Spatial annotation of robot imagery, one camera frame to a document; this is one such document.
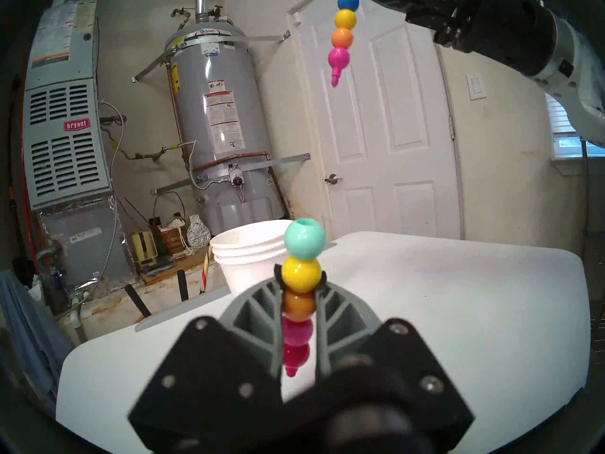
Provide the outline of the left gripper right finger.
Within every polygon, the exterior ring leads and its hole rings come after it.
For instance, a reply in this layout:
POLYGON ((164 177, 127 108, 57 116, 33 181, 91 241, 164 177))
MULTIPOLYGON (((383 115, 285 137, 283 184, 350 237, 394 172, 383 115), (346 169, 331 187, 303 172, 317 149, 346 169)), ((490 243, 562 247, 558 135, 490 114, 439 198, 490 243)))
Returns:
POLYGON ((448 453, 474 414, 419 331, 322 278, 305 453, 448 453))

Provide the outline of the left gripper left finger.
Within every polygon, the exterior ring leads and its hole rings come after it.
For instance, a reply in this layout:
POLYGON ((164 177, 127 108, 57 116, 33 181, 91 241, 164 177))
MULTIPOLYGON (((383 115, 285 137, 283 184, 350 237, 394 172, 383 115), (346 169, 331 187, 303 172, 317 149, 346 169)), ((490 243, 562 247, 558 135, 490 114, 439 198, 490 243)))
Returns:
POLYGON ((148 450, 285 453, 281 298, 268 279, 184 327, 128 414, 148 450))

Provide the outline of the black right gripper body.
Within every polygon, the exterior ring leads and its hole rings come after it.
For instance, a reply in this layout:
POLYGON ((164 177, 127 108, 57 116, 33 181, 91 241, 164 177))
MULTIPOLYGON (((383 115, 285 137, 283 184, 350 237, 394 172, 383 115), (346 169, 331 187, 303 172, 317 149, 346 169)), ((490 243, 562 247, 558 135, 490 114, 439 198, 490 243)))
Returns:
POLYGON ((434 31, 434 43, 477 53, 523 75, 545 68, 555 24, 537 0, 415 0, 406 21, 434 31))

